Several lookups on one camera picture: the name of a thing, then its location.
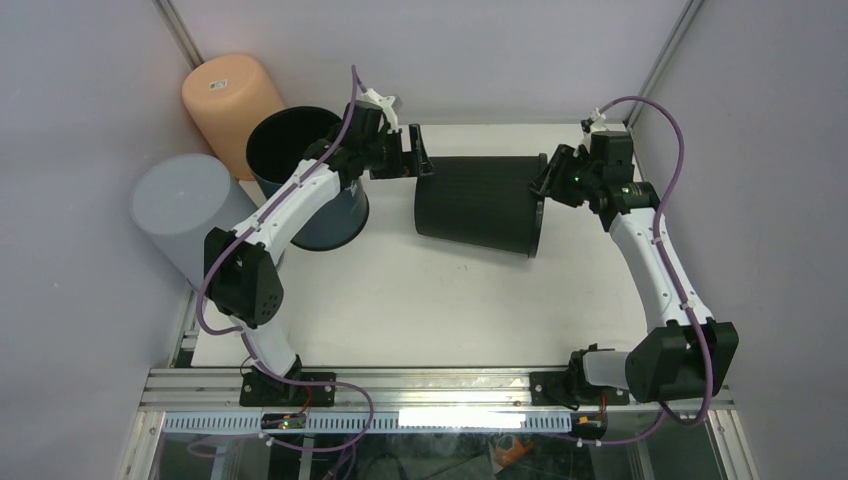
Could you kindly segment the orange capybara bin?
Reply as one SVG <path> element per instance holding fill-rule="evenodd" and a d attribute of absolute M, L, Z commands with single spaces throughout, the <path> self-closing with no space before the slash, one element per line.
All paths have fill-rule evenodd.
<path fill-rule="evenodd" d="M 285 108 L 259 60 L 246 54 L 208 60 L 185 78 L 181 97 L 216 158 L 236 179 L 252 180 L 246 159 L 249 137 L 262 121 Z"/>

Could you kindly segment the grey plastic bin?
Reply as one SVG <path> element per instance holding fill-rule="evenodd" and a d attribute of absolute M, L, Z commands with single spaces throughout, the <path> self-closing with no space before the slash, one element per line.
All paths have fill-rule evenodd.
<path fill-rule="evenodd" d="M 132 192 L 130 214 L 197 291 L 207 233 L 230 230 L 257 209 L 221 161 L 195 153 L 166 159 L 145 173 Z"/>

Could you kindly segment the black ribbed bin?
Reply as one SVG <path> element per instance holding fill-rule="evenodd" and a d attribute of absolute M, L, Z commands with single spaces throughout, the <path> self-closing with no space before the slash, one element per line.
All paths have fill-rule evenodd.
<path fill-rule="evenodd" d="M 420 177 L 414 195 L 418 234 L 533 258 L 544 200 L 530 190 L 548 165 L 533 156 L 433 157 L 435 172 Z"/>

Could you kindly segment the dark blue bin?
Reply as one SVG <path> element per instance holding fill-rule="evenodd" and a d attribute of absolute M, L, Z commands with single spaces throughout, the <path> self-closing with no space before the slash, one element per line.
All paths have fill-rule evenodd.
<path fill-rule="evenodd" d="M 314 106 L 291 107 L 263 120 L 251 133 L 246 159 L 263 194 L 269 198 L 291 177 L 307 147 L 342 123 L 335 113 Z M 293 237 L 308 251 L 340 248 L 364 229 L 370 212 L 362 182 L 356 181 L 325 204 Z"/>

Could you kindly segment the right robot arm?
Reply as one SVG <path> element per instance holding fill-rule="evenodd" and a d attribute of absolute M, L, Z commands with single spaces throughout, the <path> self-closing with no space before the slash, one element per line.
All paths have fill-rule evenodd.
<path fill-rule="evenodd" d="M 654 186 L 635 178 L 634 145 L 625 132 L 592 133 L 579 147 L 559 145 L 532 181 L 534 194 L 569 207 L 587 205 L 625 259 L 647 323 L 629 352 L 592 345 L 572 353 L 566 396 L 588 405 L 604 388 L 641 403 L 719 393 L 739 345 L 730 322 L 719 322 L 683 271 Z"/>

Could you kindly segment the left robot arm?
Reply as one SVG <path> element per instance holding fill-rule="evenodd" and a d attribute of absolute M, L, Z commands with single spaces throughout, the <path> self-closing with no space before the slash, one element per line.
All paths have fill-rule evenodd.
<path fill-rule="evenodd" d="M 206 235 L 200 293 L 229 318 L 231 331 L 265 375 L 263 394 L 277 406 L 294 403 L 308 383 L 278 317 L 284 300 L 278 266 L 291 240 L 364 173 L 382 180 L 434 172 L 419 125 L 410 125 L 411 148 L 404 150 L 397 102 L 397 96 L 373 89 L 351 101 L 343 121 L 306 146 L 289 178 L 263 205 L 231 229 L 213 228 Z"/>

